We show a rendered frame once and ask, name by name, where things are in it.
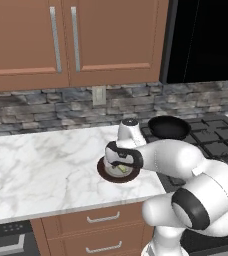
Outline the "dark brown round plate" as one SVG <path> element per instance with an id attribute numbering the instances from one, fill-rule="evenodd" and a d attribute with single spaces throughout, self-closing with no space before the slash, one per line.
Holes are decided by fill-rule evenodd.
<path id="1" fill-rule="evenodd" d="M 138 168 L 133 168 L 132 171 L 128 175 L 125 175 L 123 177 L 113 177 L 110 174 L 108 174 L 107 171 L 105 170 L 103 158 L 101 158 L 97 163 L 97 171 L 103 179 L 105 179 L 109 182 L 112 182 L 112 183 L 126 183 L 129 181 L 132 181 L 140 173 L 140 170 Z"/>

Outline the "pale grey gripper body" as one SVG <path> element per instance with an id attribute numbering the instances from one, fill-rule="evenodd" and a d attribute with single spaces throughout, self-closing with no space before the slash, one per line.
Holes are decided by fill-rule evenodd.
<path id="1" fill-rule="evenodd" d="M 114 165 L 111 165 L 110 163 L 108 163 L 107 161 L 104 162 L 105 164 L 105 170 L 106 172 L 111 175 L 111 176 L 128 176 L 133 168 L 132 167 L 128 167 L 128 166 L 125 166 L 125 165 L 122 165 L 124 167 L 126 167 L 127 169 L 127 172 L 126 173 L 122 173 L 119 169 L 118 169 L 118 166 L 114 166 Z"/>

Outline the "black range hood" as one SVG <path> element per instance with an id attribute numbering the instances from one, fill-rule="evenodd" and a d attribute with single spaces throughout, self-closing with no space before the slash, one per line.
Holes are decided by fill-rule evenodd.
<path id="1" fill-rule="evenodd" d="M 159 80 L 228 80 L 228 0 L 170 0 Z"/>

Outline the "black dishwasher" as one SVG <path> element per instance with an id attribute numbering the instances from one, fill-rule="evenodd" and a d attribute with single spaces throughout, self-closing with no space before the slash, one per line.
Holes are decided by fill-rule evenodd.
<path id="1" fill-rule="evenodd" d="M 29 220 L 0 224 L 0 256 L 40 256 Z"/>

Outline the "brown wide cupboard door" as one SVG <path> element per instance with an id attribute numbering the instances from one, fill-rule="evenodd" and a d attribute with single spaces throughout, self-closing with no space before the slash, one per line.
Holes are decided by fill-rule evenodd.
<path id="1" fill-rule="evenodd" d="M 80 72 L 71 6 L 77 8 Z M 168 6 L 169 0 L 62 0 L 71 85 L 156 82 Z"/>

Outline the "beige wall outlet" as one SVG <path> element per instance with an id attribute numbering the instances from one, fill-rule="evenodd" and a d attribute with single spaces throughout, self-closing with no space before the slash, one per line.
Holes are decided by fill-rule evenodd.
<path id="1" fill-rule="evenodd" d="M 105 86 L 92 87 L 92 101 L 94 106 L 106 104 L 106 87 Z"/>

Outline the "brown deep drawer front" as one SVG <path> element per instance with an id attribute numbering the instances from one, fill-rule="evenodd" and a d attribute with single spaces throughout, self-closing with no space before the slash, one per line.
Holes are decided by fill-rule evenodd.
<path id="1" fill-rule="evenodd" d="M 140 256 L 152 234 L 152 227 L 137 222 L 81 235 L 50 239 L 48 245 L 51 256 Z M 116 250 L 95 254 L 88 254 L 85 251 L 86 247 L 92 250 L 117 245 L 119 241 L 123 241 L 123 244 Z"/>

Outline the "black frying pan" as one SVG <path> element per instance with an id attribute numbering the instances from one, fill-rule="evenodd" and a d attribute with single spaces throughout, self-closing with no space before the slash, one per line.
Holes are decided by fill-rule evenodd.
<path id="1" fill-rule="evenodd" d="M 151 134 L 159 139 L 183 140 L 191 131 L 188 122 L 174 116 L 151 118 L 148 121 L 148 128 Z"/>

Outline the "brown shallow drawer front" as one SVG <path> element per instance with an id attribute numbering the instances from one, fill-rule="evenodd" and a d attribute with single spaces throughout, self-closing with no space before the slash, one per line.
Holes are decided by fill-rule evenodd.
<path id="1" fill-rule="evenodd" d="M 58 238 L 68 234 L 82 231 L 101 229 L 107 226 L 117 226 L 142 220 L 142 203 L 131 203 L 107 208 L 100 208 L 82 212 L 62 214 L 58 216 L 45 217 L 42 219 L 43 227 L 48 239 Z M 91 219 L 112 216 L 120 211 L 120 217 L 116 220 L 88 223 L 86 217 Z"/>

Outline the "black gas hob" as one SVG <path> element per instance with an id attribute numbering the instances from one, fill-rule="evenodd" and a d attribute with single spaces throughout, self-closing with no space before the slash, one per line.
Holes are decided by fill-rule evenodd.
<path id="1" fill-rule="evenodd" d="M 228 164 L 228 117 L 212 115 L 187 119 L 186 122 L 191 131 L 184 140 L 197 146 L 206 158 Z M 186 230 L 181 245 L 190 256 L 228 256 L 228 236 L 207 237 Z"/>

